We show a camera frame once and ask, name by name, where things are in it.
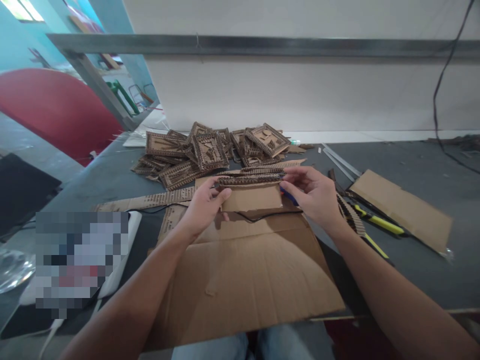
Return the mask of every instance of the window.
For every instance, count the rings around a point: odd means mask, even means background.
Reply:
[[[30,0],[0,0],[21,22],[42,22],[44,18],[35,10]]]

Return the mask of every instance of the pile of cardboard frames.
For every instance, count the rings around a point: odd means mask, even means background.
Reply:
[[[167,134],[147,132],[146,155],[131,170],[149,180],[163,183],[167,190],[172,191],[213,170],[228,169],[230,159],[252,170],[279,163],[290,147],[289,139],[266,123],[230,132],[228,128],[214,130],[195,122],[188,136],[174,130]],[[251,178],[255,172],[250,172],[250,179],[233,182],[251,184],[271,181],[280,176],[274,172],[257,171],[256,179]]]

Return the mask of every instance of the yellow handle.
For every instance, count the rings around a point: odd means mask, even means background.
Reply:
[[[384,253],[384,251],[372,240],[372,238],[366,233],[364,235],[365,239],[375,248],[375,250],[385,259],[390,259],[389,256]]]
[[[379,218],[378,216],[375,216],[375,215],[369,218],[368,221],[371,223],[377,224],[379,227],[382,227],[385,230],[388,230],[389,232],[394,233],[395,235],[403,235],[405,233],[405,231],[401,227],[398,227],[397,225],[394,225],[391,222],[385,221],[382,218]]]
[[[364,211],[362,208],[360,208],[360,206],[358,206],[357,204],[355,204],[355,210],[359,213],[360,217],[362,218],[370,215],[366,211]],[[370,217],[368,217],[367,220],[371,223],[378,225],[379,227],[384,228],[385,230],[395,235],[403,235],[405,233],[405,231],[401,227],[394,225],[391,222],[385,221],[382,218],[379,218],[378,216],[370,215]]]

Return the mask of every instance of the gray table surface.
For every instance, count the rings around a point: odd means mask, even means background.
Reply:
[[[365,227],[368,234],[390,256],[396,269],[440,306],[449,311],[477,311],[480,308],[480,176],[454,163],[434,143],[370,142],[332,144],[330,147],[359,171],[371,169],[454,218],[448,243],[448,248],[454,254],[452,261],[445,260],[414,238],[397,239],[368,223]],[[449,146],[447,149],[462,161],[480,169],[480,155],[466,158],[455,147]],[[99,203],[165,191],[160,183],[149,181],[130,171],[144,152],[144,149],[132,150],[124,148],[119,141],[113,142],[43,211],[89,211]],[[347,188],[351,184],[325,154],[318,153],[317,148],[308,150],[303,155],[289,154],[285,160],[301,158],[307,158],[304,165],[314,165],[323,174],[328,169],[335,168],[337,180],[342,187]],[[144,261],[147,250],[156,244],[163,215],[164,211],[143,216],[122,283]],[[365,314],[368,309],[333,242],[318,226],[312,224],[312,228],[320,240],[334,280],[347,305],[346,311],[334,315]],[[8,247],[24,250],[22,236],[19,234],[13,237],[8,242]],[[0,321],[4,322],[8,318],[20,294],[21,289],[0,295],[0,304],[4,305],[0,310]],[[84,319],[72,321],[63,333],[73,335],[88,317],[87,314]],[[10,346],[9,354],[13,352],[18,355],[25,351],[25,342],[32,341],[27,339],[16,339],[18,352]],[[65,340],[62,342],[61,339],[62,336],[59,336],[56,341],[63,344],[59,345],[62,347]]]

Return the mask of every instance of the hand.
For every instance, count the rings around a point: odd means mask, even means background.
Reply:
[[[329,232],[348,226],[340,214],[335,183],[311,166],[286,167],[280,186],[314,222]]]
[[[182,217],[176,229],[183,229],[191,237],[191,241],[195,240],[215,219],[219,213],[220,206],[230,197],[232,189],[226,188],[219,192],[215,185],[221,176],[211,177],[205,181],[193,194],[190,205]],[[229,221],[226,212],[223,219]]]

